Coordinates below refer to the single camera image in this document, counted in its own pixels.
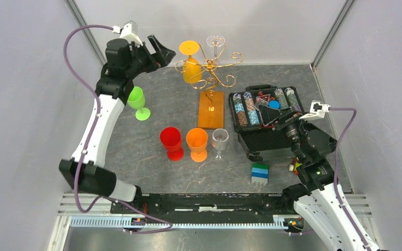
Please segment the red wine glass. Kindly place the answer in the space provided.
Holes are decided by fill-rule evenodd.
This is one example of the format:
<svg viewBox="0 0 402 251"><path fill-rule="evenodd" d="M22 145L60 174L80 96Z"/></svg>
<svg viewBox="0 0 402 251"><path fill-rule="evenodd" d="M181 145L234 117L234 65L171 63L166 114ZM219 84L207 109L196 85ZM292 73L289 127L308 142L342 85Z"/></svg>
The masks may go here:
<svg viewBox="0 0 402 251"><path fill-rule="evenodd" d="M167 127L160 133L160 140L167 151L167 157L172 161L179 161L184 156L182 136L175 127Z"/></svg>

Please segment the clear wine glass front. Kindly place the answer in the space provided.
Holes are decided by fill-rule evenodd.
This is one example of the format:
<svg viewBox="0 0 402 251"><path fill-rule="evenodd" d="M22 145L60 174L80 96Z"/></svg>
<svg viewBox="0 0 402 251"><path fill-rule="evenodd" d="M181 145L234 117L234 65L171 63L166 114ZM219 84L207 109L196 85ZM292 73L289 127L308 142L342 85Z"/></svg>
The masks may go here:
<svg viewBox="0 0 402 251"><path fill-rule="evenodd" d="M216 129L212 134L212 146L217 151L215 160L222 160L221 152L227 147L229 140L229 133L224 128Z"/></svg>

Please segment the yellow wine glass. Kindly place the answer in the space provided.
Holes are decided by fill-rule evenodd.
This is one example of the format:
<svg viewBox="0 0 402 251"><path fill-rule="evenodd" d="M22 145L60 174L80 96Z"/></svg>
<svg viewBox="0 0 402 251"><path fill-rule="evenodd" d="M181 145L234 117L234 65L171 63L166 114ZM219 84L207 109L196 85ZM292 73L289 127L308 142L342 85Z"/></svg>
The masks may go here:
<svg viewBox="0 0 402 251"><path fill-rule="evenodd" d="M194 58L199 49L200 45L193 40L184 41L179 47L180 52L188 56L182 65L183 79L188 84L195 84L202 79L202 66Z"/></svg>

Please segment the orange wine glass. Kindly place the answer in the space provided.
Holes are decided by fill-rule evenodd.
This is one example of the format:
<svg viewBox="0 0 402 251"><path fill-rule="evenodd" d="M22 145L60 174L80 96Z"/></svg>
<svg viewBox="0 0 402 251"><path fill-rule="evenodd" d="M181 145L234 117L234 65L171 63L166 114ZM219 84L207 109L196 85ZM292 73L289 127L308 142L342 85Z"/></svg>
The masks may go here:
<svg viewBox="0 0 402 251"><path fill-rule="evenodd" d="M204 129L191 129L186 135L186 143L191 151L193 161L200 163L207 158L208 134Z"/></svg>

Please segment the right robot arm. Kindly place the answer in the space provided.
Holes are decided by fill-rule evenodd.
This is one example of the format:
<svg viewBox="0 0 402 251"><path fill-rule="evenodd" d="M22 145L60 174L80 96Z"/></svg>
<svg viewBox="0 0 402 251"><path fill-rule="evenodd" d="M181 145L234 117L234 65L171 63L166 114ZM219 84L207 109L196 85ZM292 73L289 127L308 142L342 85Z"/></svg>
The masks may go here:
<svg viewBox="0 0 402 251"><path fill-rule="evenodd" d="M329 250L381 250L356 217L338 180L340 143L357 110L343 109L353 114L337 140L311 121L324 118L330 111L340 111L338 107L313 101L306 113L292 107L261 106L260 110L268 112L263 120L287 137L301 164L297 170L300 183L282 192L283 210L299 214Z"/></svg>

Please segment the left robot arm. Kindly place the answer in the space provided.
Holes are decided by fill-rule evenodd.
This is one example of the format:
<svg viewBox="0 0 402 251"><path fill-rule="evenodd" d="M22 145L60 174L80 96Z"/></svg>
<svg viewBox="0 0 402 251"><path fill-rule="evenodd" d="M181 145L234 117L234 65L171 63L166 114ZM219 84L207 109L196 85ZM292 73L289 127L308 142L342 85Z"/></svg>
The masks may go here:
<svg viewBox="0 0 402 251"><path fill-rule="evenodd" d="M62 159L59 164L59 171L71 188L124 201L124 207L131 213L143 208L138 187L119 180L104 165L114 126L133 91L133 80L141 73L168 66L176 56L154 35L149 35L148 40L154 53L149 52L144 42L137 44L122 38L107 42L107 63L96 84L97 99L91 117L71 158Z"/></svg>

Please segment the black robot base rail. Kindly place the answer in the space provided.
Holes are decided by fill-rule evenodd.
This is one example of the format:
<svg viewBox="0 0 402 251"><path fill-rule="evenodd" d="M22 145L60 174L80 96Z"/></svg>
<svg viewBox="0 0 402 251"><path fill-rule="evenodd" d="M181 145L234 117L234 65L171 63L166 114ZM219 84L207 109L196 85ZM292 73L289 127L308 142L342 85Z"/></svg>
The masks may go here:
<svg viewBox="0 0 402 251"><path fill-rule="evenodd" d="M172 224L259 224L273 217L288 225L305 222L280 193L149 193L132 205Z"/></svg>

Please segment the green wine glass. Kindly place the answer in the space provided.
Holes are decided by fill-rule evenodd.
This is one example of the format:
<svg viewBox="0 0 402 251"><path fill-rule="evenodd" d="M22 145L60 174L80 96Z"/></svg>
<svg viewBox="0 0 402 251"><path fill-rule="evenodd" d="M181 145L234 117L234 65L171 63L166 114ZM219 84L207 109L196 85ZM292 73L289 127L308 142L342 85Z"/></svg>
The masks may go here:
<svg viewBox="0 0 402 251"><path fill-rule="evenodd" d="M135 117L139 121L145 121L151 115L150 110L145 107L145 102L143 90L135 86L128 97L127 104L136 110Z"/></svg>

